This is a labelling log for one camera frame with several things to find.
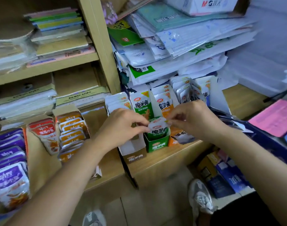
gray sneaker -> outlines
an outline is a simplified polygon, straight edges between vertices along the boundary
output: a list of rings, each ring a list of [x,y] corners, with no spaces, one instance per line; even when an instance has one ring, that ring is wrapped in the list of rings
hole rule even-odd
[[[106,219],[100,210],[95,210],[84,217],[83,226],[106,226]]]
[[[199,211],[213,214],[216,208],[212,205],[212,200],[207,187],[199,179],[193,180],[189,184],[188,200],[192,207],[194,221],[199,216]]]

hand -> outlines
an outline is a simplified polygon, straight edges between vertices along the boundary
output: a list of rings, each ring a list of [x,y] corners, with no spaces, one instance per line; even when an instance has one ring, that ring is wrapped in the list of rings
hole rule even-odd
[[[168,115],[167,120],[199,140],[213,144],[220,140],[225,131],[231,129],[201,100],[178,105]]]
[[[132,123],[140,126],[132,128]],[[107,151],[125,144],[139,133],[149,132],[149,121],[142,115],[129,109],[116,109],[106,119],[96,133],[94,140],[105,145]]]

left hand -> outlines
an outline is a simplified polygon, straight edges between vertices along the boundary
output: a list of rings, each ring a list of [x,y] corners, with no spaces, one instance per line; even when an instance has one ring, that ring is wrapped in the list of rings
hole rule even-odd
[[[141,126],[132,128],[132,123]],[[106,145],[108,151],[125,144],[139,133],[150,132],[147,127],[149,121],[142,115],[129,109],[116,109],[106,119],[102,127],[94,136],[94,140]]]

human arm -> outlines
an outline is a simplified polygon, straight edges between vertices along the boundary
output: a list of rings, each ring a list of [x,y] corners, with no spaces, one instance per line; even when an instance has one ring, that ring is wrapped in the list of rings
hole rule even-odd
[[[132,128],[132,123],[142,126]],[[16,213],[6,226],[67,226],[85,186],[103,156],[135,135],[149,132],[149,122],[131,110],[117,109],[97,134]]]
[[[235,161],[279,223],[287,225],[287,164],[240,130],[225,125],[202,101],[177,106],[168,120],[194,137],[223,149]]]

stack of notebooks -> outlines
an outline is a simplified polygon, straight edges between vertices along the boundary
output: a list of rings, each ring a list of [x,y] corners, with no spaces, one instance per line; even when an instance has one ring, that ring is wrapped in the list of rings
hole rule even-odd
[[[83,108],[111,95],[102,75],[90,63],[55,71],[54,79],[56,107],[74,104]]]
[[[0,125],[22,122],[27,117],[51,111],[56,95],[52,73],[3,85],[0,89]]]
[[[33,30],[32,24],[23,20],[0,23],[0,75],[37,59],[30,40]]]
[[[95,52],[77,9],[68,7],[29,13],[24,17],[37,27],[31,41],[38,44],[36,56],[39,58],[27,67]]]
[[[194,79],[219,70],[224,52],[253,40],[255,22],[235,13],[192,17],[154,0],[108,26],[108,33],[119,69],[137,86],[174,72]]]

